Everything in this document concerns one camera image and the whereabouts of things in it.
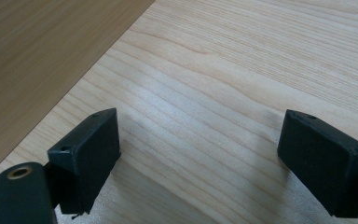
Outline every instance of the wood grain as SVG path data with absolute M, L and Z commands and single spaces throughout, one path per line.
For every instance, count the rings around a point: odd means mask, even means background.
M 0 161 L 152 2 L 0 1 Z
M 61 223 L 358 223 L 280 162 L 284 111 L 358 139 L 358 1 L 158 0 L 0 164 L 116 107 L 122 157 Z

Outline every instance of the light wood tabletop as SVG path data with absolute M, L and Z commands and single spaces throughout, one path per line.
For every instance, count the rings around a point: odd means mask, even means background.
M 90 215 L 59 223 L 358 223 L 277 156 L 286 109 L 358 139 L 358 1 L 158 0 L 0 173 L 110 107 L 122 156 Z

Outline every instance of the wooden surface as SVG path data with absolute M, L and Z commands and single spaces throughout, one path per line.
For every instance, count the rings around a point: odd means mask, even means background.
M 0 162 L 152 2 L 0 1 Z
M 0 172 L 46 162 L 109 107 L 122 157 L 91 214 L 61 223 L 358 223 L 330 217 L 276 152 L 288 108 L 358 139 L 358 1 L 158 0 Z

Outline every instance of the wooden table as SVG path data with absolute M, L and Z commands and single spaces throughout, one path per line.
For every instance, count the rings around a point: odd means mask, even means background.
M 60 223 L 358 223 L 280 162 L 286 109 L 358 139 L 358 1 L 158 0 L 0 164 L 118 110 L 122 157 Z

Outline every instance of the light wood panel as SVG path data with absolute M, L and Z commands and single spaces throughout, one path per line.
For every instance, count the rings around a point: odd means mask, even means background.
M 122 157 L 91 214 L 61 223 L 358 223 L 330 217 L 276 152 L 287 108 L 358 139 L 358 1 L 158 0 L 0 172 L 46 162 L 109 107 Z
M 0 161 L 152 2 L 0 1 Z

